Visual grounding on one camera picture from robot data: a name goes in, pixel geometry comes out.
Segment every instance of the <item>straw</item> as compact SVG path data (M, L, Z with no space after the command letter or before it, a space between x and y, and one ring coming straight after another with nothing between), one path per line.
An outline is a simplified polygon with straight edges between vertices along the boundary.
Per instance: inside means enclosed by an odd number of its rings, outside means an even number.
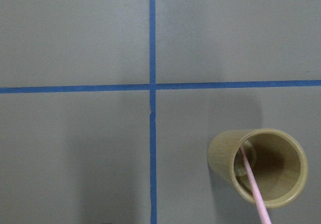
M262 195L260 193L259 187L256 184L251 166L249 164L249 161L246 158L246 154L245 154L245 151L242 146L240 147L240 150L241 150L241 154L243 156L244 166L246 169L247 177L248 177L249 182L251 184L251 189L252 189L254 201L255 201L256 208L259 213L261 222L262 222L262 224L272 224L269 214L267 213L267 210L266 210Z

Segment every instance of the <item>pink rod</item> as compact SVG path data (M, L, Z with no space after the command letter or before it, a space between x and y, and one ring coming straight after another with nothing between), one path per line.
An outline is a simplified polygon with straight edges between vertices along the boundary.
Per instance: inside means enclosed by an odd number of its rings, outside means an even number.
M262 222L262 224L272 224L269 214L267 213L266 207L264 205L264 201L263 201L262 195L260 193L259 187L256 184L251 166L249 164L249 161L246 158L246 154L245 154L245 151L242 146L240 147L240 150L241 150L241 154L243 156L244 166L246 169L247 177L248 177L250 184L251 184L253 197L255 200L257 211L259 212L261 222Z

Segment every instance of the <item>yellow cup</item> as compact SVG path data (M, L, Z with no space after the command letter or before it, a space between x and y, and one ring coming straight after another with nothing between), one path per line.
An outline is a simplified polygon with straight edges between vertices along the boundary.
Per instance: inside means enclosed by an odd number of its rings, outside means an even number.
M207 160L247 201L254 203L238 151L243 146L267 208L284 206L302 192L308 165L301 145L280 130L232 130L218 134L209 144Z

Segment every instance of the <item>beige cup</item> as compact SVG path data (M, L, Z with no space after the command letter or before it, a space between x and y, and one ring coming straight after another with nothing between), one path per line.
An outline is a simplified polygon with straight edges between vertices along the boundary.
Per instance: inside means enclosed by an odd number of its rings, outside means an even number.
M218 134L210 143L207 160L247 201L254 203L242 157L243 145L267 208L284 206L302 192L308 166L300 144L274 129L232 130Z

